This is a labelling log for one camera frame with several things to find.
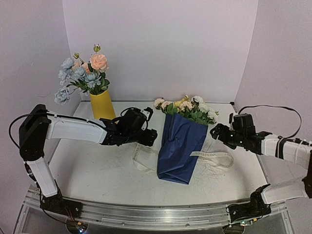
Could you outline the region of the cream printed ribbon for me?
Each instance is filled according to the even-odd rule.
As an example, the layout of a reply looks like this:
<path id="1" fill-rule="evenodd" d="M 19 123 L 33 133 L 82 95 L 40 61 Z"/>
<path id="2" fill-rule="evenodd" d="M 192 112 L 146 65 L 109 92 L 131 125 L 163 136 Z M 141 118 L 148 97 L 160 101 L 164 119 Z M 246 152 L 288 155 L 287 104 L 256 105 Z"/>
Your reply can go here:
<path id="1" fill-rule="evenodd" d="M 134 167 L 147 173 L 164 174 L 182 168 L 194 168 L 197 160 L 213 168 L 227 170 L 234 165 L 234 157 L 227 152 L 187 151 L 176 153 L 157 151 L 151 147 L 137 144 L 132 156 Z"/>

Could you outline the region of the blue wrapping paper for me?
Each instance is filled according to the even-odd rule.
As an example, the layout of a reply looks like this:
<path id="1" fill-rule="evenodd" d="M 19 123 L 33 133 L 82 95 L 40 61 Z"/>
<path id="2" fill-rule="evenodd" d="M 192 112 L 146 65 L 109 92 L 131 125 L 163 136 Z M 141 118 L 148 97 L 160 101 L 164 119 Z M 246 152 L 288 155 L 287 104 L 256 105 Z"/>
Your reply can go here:
<path id="1" fill-rule="evenodd" d="M 178 114 L 166 115 L 160 150 L 166 153 L 176 153 L 180 150 L 184 154 L 187 151 L 201 151 L 207 131 L 208 126 L 180 117 Z M 185 167 L 164 174 L 157 173 L 157 176 L 162 180 L 189 184 L 196 164 L 192 165 L 194 168 Z"/>

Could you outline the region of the bouquet of roses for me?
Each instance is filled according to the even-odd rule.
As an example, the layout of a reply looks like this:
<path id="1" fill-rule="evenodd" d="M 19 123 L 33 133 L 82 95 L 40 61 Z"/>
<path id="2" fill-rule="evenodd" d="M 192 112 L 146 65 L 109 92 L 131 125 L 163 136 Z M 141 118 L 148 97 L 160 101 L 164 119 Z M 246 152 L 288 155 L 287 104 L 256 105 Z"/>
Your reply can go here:
<path id="1" fill-rule="evenodd" d="M 171 116 L 178 114 L 180 117 L 202 125 L 215 124 L 219 116 L 219 111 L 209 107 L 200 96 L 189 98 L 188 95 L 185 95 L 179 101 L 157 98 L 154 101 L 154 107 L 164 114 Z"/>

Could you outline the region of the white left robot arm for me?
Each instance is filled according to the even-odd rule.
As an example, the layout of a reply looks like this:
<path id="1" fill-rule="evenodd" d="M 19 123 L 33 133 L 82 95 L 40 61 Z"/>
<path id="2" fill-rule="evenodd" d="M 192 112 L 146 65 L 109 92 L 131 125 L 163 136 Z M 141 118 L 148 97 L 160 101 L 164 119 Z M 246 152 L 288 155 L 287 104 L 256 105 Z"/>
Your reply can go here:
<path id="1" fill-rule="evenodd" d="M 38 104 L 31 113 L 22 116 L 19 127 L 19 154 L 28 175 L 34 180 L 40 194 L 40 208 L 44 211 L 79 217 L 82 203 L 66 199 L 54 178 L 45 155 L 46 142 L 76 140 L 102 146 L 122 146 L 138 143 L 153 146 L 157 131 L 148 125 L 153 115 L 150 107 L 129 107 L 113 119 L 88 120 L 50 112 Z"/>

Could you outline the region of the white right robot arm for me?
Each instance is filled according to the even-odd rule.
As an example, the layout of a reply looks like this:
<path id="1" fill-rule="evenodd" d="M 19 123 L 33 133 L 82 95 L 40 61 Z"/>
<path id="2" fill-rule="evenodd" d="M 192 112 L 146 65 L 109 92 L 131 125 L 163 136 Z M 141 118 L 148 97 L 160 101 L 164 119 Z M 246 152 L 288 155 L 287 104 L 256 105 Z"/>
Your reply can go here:
<path id="1" fill-rule="evenodd" d="M 210 134 L 231 149 L 255 153 L 268 183 L 251 193 L 250 201 L 227 207 L 231 221 L 259 218 L 278 202 L 312 196 L 312 143 L 294 136 L 257 132 L 252 115 L 230 115 L 230 125 L 217 124 Z"/>

